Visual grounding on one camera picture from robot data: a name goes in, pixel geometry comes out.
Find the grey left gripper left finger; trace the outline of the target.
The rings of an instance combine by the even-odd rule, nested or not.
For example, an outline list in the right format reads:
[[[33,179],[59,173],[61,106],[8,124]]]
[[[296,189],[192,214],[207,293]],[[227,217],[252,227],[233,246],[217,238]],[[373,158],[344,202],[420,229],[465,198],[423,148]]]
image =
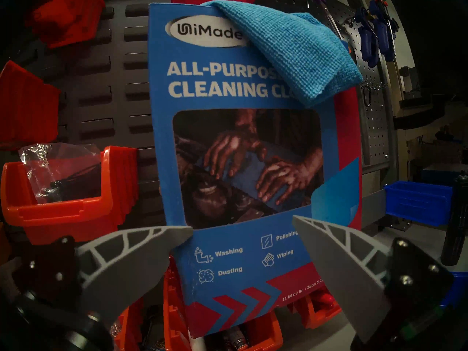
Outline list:
[[[192,235],[188,226],[143,227],[111,232],[80,246],[70,235],[30,246],[13,259],[13,299],[29,291],[52,308],[95,312],[110,326],[158,284],[171,250]]]

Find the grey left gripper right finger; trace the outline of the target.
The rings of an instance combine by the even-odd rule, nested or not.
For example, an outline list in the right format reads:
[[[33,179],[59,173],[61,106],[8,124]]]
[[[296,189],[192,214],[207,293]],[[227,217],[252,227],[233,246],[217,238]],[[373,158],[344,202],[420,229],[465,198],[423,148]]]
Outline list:
[[[444,317],[454,276],[408,238],[294,215],[311,260],[356,332],[353,344],[413,344]]]

